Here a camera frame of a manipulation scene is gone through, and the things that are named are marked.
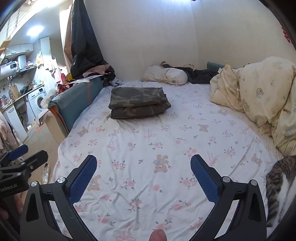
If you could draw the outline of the person's right hand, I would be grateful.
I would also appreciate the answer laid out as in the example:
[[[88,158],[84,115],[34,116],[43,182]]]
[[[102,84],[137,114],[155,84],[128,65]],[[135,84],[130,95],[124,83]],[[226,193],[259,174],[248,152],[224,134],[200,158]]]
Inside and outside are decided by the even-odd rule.
[[[167,236],[163,229],[157,229],[151,233],[149,241],[167,241]]]

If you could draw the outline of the person's left hand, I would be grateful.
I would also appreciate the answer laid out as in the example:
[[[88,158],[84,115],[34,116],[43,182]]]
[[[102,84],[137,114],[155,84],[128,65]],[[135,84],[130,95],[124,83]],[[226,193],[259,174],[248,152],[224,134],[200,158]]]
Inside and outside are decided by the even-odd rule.
[[[20,194],[15,194],[7,198],[1,198],[1,217],[8,219],[11,214],[23,212],[23,201]]]

